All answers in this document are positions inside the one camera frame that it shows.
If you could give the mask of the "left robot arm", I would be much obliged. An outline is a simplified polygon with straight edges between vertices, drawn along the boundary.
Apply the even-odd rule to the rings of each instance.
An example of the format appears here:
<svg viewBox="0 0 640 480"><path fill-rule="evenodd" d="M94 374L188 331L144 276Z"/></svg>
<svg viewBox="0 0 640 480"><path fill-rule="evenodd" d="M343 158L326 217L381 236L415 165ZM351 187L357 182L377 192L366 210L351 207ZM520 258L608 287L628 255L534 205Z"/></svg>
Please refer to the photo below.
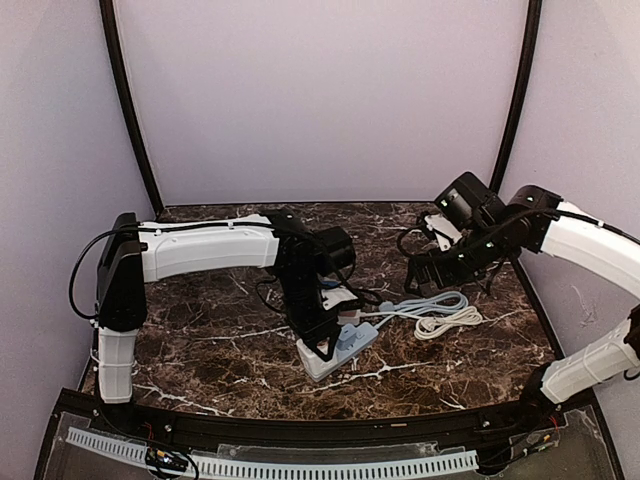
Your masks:
<svg viewBox="0 0 640 480"><path fill-rule="evenodd" d="M95 311L82 317L97 330L97 385L109 405L132 399L135 341L147 318L149 283L227 268L265 269L281 286L287 323L323 362L337 346L340 312L362 304L342 273L355 263L351 237L340 227L312 231L285 209L175 224L140 222L124 213L99 238L105 246Z"/></svg>

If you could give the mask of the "light blue power strip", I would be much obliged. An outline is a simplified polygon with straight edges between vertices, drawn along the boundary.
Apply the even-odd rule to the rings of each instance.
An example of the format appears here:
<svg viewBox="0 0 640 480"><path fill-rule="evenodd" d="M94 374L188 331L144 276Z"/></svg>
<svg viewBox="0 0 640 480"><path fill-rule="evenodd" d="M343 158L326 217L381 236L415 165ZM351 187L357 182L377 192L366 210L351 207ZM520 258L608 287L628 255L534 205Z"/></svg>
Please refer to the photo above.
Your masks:
<svg viewBox="0 0 640 480"><path fill-rule="evenodd" d="M378 337L378 330L368 322L363 322L356 326L359 330L359 338L353 348L346 350L347 356L344 365L352 358L358 356L363 350L368 348Z"/></svg>

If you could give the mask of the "light blue plug adapter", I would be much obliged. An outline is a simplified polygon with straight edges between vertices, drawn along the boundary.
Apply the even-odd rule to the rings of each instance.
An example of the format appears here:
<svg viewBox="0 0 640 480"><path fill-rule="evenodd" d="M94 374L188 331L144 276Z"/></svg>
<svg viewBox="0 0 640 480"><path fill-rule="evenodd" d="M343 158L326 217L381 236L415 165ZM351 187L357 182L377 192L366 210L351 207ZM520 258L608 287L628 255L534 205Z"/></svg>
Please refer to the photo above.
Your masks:
<svg viewBox="0 0 640 480"><path fill-rule="evenodd" d="M346 351L354 347L359 338L359 330L352 324L344 325L336 343L336 349Z"/></svg>

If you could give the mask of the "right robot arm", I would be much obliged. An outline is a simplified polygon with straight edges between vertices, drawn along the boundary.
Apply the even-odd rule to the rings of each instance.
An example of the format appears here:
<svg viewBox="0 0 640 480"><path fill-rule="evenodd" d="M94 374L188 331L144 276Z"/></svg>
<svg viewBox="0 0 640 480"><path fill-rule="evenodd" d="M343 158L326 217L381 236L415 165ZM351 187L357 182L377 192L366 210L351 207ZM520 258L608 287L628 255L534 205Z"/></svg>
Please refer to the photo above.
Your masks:
<svg viewBox="0 0 640 480"><path fill-rule="evenodd" d="M535 185L504 202L475 174L465 172L436 198L436 214L415 227L433 246L397 248L409 261L407 290L440 289L483 279L491 264L522 252L544 255L639 294L639 241L593 217L561 195ZM579 351L534 370L522 395L527 406L550 408L618 374L639 369L639 310Z"/></svg>

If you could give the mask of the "white cube socket adapter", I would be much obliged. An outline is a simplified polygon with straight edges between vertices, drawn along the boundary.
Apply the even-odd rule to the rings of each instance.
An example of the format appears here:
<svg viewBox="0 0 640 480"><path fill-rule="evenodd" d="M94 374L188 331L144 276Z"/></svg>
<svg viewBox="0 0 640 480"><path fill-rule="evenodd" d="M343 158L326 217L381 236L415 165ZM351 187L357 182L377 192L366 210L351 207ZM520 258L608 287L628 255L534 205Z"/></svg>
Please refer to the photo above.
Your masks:
<svg viewBox="0 0 640 480"><path fill-rule="evenodd" d="M319 382L332 374L346 361L347 352L345 350L334 350L333 357L330 361L323 361L319 356L313 353L301 339L296 342L298 354L306 373L315 382Z"/></svg>

